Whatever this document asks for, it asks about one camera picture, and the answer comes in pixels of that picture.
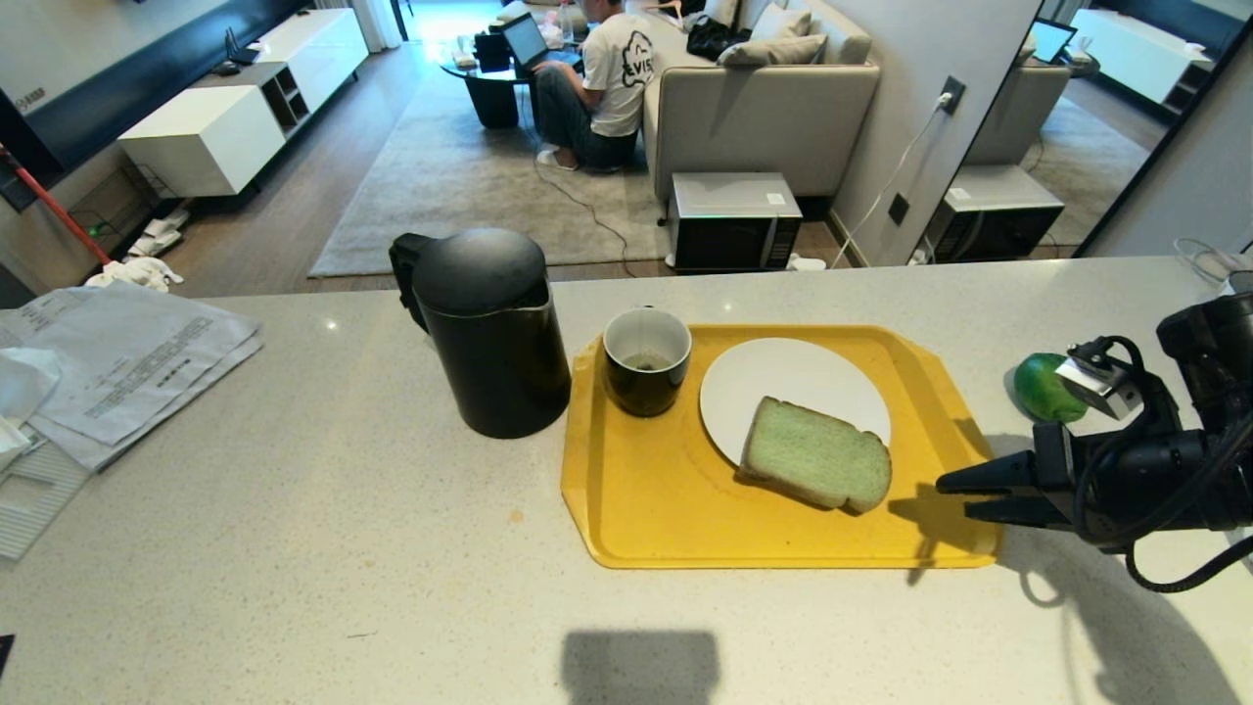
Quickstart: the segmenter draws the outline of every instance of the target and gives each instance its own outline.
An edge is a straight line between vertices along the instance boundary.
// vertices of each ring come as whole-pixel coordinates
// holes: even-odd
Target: lime
[[[1084,418],[1088,406],[1066,392],[1054,371],[1066,362],[1056,352],[1036,352],[1014,371],[1014,394],[1032,417],[1069,425]]]

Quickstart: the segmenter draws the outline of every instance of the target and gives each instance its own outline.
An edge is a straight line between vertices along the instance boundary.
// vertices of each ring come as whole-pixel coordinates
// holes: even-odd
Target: mirror
[[[1250,14],[1253,0],[1045,0],[915,258],[1071,257]]]

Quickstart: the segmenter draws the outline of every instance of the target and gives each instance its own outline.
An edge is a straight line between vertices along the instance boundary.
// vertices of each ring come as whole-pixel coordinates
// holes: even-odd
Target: bottle
[[[566,46],[574,45],[574,20],[570,19],[570,0],[561,0],[561,43]]]

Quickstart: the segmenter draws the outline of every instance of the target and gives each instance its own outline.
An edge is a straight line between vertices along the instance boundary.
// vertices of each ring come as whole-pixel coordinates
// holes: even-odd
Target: mug
[[[609,398],[628,414],[655,417],[674,406],[692,358],[692,331],[653,307],[609,321],[600,338]]]

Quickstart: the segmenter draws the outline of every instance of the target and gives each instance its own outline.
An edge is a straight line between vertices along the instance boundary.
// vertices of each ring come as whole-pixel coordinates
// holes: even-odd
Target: kettle handle
[[[396,283],[400,286],[400,302],[408,308],[408,314],[413,316],[413,322],[426,332],[431,331],[426,327],[426,321],[422,318],[422,308],[417,304],[417,296],[413,296],[413,265],[417,264],[422,247],[426,247],[435,239],[425,234],[406,232],[392,240],[391,248],[387,249],[387,255],[392,260],[392,273],[396,274]]]

